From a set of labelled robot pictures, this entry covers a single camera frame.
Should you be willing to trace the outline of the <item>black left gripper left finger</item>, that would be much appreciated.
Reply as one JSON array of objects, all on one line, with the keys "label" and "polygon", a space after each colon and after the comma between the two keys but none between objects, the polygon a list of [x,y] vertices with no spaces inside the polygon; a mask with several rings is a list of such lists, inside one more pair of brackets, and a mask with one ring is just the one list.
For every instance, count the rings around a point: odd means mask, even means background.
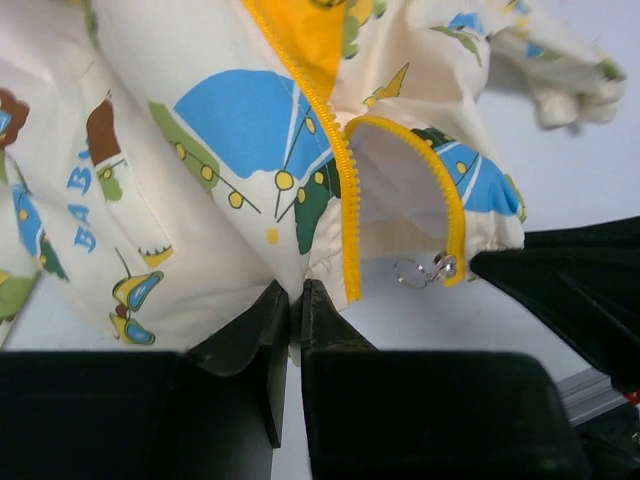
[{"label": "black left gripper left finger", "polygon": [[185,353],[3,354],[2,477],[269,478],[288,324],[288,296],[272,283]]}]

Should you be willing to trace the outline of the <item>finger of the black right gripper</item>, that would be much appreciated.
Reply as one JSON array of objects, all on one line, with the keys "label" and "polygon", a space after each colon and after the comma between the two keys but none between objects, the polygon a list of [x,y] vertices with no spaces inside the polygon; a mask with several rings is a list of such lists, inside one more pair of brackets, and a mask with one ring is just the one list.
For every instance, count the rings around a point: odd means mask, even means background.
[{"label": "finger of the black right gripper", "polygon": [[471,271],[529,310],[616,390],[639,387],[639,220],[528,232]]}]

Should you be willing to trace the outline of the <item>cream dinosaur print baby jacket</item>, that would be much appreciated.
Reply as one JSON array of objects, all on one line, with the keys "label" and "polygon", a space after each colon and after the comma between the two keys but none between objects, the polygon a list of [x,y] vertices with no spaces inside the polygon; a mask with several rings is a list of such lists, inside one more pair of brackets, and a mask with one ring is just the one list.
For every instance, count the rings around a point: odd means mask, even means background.
[{"label": "cream dinosaur print baby jacket", "polygon": [[271,282],[345,308],[367,257],[469,279],[525,241],[477,105],[493,56],[547,128],[624,92],[537,1],[3,2],[2,332],[43,278],[123,344],[180,350]]}]

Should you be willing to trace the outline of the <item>aluminium front table rail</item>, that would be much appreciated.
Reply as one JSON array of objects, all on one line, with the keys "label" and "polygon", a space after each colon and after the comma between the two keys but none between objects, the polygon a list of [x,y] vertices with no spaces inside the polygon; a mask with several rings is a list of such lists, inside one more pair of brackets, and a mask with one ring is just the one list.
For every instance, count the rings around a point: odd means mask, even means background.
[{"label": "aluminium front table rail", "polygon": [[572,425],[581,425],[627,403],[615,391],[610,378],[589,368],[556,384],[567,416]]}]

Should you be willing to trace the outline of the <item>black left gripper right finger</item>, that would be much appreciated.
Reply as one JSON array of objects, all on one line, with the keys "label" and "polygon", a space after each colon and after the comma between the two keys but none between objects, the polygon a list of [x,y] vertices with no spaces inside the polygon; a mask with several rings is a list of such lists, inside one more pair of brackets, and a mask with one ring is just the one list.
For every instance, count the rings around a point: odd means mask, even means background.
[{"label": "black left gripper right finger", "polygon": [[586,479],[551,377],[512,352],[379,350],[322,282],[301,300],[302,398],[316,479]]}]

